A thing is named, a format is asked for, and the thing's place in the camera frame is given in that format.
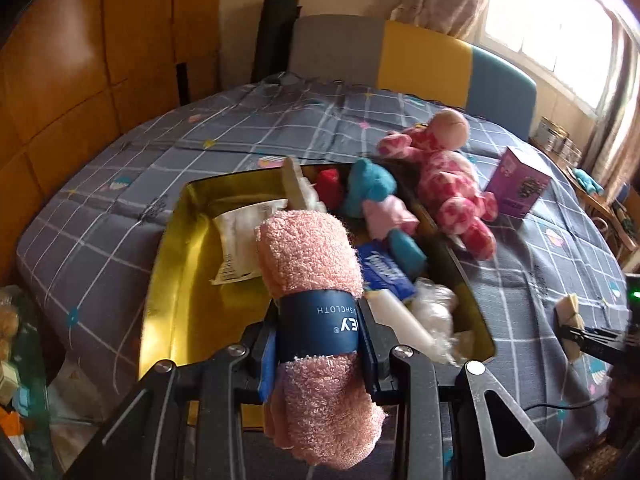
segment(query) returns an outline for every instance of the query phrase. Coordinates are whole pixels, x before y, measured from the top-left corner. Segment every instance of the towel label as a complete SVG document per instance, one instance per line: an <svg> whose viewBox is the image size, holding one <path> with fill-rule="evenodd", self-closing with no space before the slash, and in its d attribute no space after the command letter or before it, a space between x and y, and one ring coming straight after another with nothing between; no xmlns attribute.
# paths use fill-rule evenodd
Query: towel label
<svg viewBox="0 0 640 480"><path fill-rule="evenodd" d="M358 349L358 305L342 290L306 290L280 299L278 357L329 356Z"/></svg>

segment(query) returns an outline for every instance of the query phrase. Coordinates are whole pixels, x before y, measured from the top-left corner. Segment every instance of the yellow sponge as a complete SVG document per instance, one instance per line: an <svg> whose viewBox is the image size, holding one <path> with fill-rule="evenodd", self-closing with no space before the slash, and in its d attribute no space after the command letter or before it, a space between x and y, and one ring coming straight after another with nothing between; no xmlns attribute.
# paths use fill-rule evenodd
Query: yellow sponge
<svg viewBox="0 0 640 480"><path fill-rule="evenodd" d="M556 303L556 314L558 314L558 323L560 326L568 325L574 328L584 329L584 321L582 316L578 314L578 296L577 294L568 294ZM570 363L580 358L580 347L578 343L562 339L562 348Z"/></svg>

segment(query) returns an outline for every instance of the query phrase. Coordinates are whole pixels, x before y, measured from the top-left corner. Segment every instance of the pink cardboard box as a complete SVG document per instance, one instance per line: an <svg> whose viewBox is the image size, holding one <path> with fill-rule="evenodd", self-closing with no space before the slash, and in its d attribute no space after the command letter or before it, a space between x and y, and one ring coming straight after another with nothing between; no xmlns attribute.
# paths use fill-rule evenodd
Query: pink cardboard box
<svg viewBox="0 0 640 480"><path fill-rule="evenodd" d="M551 182L551 170L537 153L507 148L486 186L498 201L498 211L524 218Z"/></svg>

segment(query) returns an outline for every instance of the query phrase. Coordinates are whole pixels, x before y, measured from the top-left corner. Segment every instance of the metal bolt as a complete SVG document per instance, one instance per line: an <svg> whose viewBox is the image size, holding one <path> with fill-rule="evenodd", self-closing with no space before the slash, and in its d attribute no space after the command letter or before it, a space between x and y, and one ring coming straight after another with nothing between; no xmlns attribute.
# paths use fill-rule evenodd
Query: metal bolt
<svg viewBox="0 0 640 480"><path fill-rule="evenodd" d="M171 371L171 368L173 367L173 361L171 361L170 359L162 359L161 361L158 361L156 364L154 364L154 371L158 372L159 374L165 374Z"/></svg>
<svg viewBox="0 0 640 480"><path fill-rule="evenodd" d="M246 348L242 345L229 345L226 347L226 351L229 352L233 357L240 357L241 355L246 354Z"/></svg>
<svg viewBox="0 0 640 480"><path fill-rule="evenodd" d="M469 361L466 364L466 371L473 375L484 374L484 365L480 361Z"/></svg>
<svg viewBox="0 0 640 480"><path fill-rule="evenodd" d="M414 350L407 345L398 345L394 347L393 353L396 357L399 357L401 359L407 359L414 354Z"/></svg>

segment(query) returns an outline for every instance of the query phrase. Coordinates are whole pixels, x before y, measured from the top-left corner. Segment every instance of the gray plaid bedsheet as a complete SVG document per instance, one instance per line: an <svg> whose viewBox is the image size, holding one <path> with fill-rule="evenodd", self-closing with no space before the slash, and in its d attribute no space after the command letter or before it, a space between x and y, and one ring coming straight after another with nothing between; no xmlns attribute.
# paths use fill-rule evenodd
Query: gray plaid bedsheet
<svg viewBox="0 0 640 480"><path fill-rule="evenodd" d="M438 109L409 95L289 74L172 110L118 139L50 200L18 244L20 272L71 357L115 402L136 379L150 272L186 183L268 167L274 156L351 162L373 153L389 129L428 122ZM468 119L471 138L462 151L482 186L505 146L536 151L500 126ZM568 364L553 333L559 298L578 294L589 326L623 328L626 321L615 258L570 184L545 160L554 179L532 212L491 225L497 256L477 262L458 250L495 339L489 368L522 406L573 404L606 390L601 361ZM529 415L562 455L607 425L603 402ZM450 447L448 419L443 423Z"/></svg>

